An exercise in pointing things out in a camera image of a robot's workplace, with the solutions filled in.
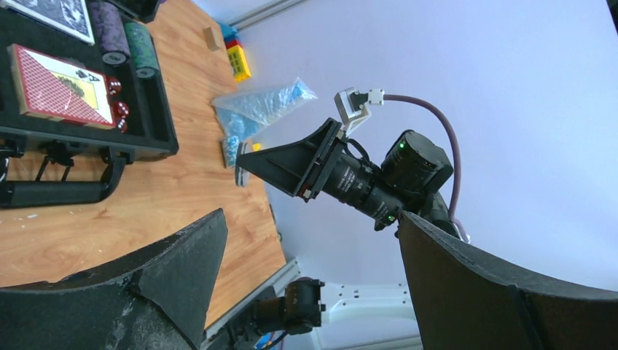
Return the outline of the purple poker chip stack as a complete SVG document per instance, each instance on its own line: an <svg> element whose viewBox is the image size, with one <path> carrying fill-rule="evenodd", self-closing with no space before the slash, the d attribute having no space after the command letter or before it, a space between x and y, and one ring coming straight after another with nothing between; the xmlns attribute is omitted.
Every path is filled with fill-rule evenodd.
<svg viewBox="0 0 618 350"><path fill-rule="evenodd" d="M126 63L130 49L120 11L107 1L92 1L88 9L103 62L111 66Z"/></svg>

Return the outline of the black poker set case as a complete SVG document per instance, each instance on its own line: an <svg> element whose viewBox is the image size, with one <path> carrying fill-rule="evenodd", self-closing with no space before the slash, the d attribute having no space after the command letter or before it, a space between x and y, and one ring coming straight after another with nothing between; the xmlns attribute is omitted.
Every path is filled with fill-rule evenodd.
<svg viewBox="0 0 618 350"><path fill-rule="evenodd" d="M154 40L158 1L1 3L1 207L97 203L137 160L175 155L173 125ZM67 171L100 156L95 181L8 179L28 151Z"/></svg>

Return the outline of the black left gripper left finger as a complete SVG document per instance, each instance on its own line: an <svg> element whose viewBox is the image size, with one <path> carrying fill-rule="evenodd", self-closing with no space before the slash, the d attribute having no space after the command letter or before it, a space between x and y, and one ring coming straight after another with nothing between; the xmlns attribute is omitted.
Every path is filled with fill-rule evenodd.
<svg viewBox="0 0 618 350"><path fill-rule="evenodd" d="M116 260L1 289L3 349L199 349L227 242L222 209Z"/></svg>

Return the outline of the red playing card deck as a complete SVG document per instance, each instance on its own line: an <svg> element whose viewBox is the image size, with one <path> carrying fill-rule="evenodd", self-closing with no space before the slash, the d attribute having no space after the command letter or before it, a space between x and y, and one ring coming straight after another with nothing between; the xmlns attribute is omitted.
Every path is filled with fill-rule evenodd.
<svg viewBox="0 0 618 350"><path fill-rule="evenodd" d="M18 44L7 47L21 115L115 127L106 76Z"/></svg>

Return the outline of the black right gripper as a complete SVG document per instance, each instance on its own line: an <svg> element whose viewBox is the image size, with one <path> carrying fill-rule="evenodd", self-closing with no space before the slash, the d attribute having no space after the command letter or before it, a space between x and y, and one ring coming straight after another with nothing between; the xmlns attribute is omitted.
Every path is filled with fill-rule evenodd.
<svg viewBox="0 0 618 350"><path fill-rule="evenodd" d="M291 144L238 155L236 165L281 192L304 201L326 193L374 219L392 224L403 207L401 195L386 184L365 149L342 137L332 118Z"/></svg>

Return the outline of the green poker chip stack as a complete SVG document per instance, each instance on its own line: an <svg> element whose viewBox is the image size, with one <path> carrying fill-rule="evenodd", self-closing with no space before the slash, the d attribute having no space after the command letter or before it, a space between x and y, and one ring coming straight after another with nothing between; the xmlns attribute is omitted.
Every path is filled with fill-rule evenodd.
<svg viewBox="0 0 618 350"><path fill-rule="evenodd" d="M147 27L140 23L130 22L124 24L124 29L137 77L142 79L155 77L160 68Z"/></svg>

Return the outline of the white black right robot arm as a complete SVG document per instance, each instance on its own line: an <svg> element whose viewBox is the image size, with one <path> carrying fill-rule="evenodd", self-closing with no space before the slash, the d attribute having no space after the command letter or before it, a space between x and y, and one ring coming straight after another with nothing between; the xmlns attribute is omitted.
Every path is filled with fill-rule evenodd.
<svg viewBox="0 0 618 350"><path fill-rule="evenodd" d="M403 321L417 325L408 286L395 284L334 283L302 276L304 268L330 276L332 269L346 271L365 261L373 268L382 267L382 258L394 254L395 268L402 271L399 250L395 248L395 225L381 231L373 230L370 219L352 214L351 208L339 209L333 200L326 201L328 218L321 224L320 210L313 204L307 211L302 204L281 194L272 185L266 186L267 196L275 201L273 209L276 227L283 233L283 247L291 259L278 272L263 282L239 304L207 328L202 349L262 349L264 335L255 327L258 308L277 308L283 303L287 289L306 289L320 295L315 317L311 321L287 330L289 336L317 337L320 327L336 322Z"/></svg>

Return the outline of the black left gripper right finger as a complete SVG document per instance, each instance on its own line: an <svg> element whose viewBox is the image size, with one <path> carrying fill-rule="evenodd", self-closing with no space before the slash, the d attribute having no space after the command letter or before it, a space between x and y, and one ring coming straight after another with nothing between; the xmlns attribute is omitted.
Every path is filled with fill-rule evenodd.
<svg viewBox="0 0 618 350"><path fill-rule="evenodd" d="M615 349L617 293L530 271L405 212L398 226L425 349Z"/></svg>

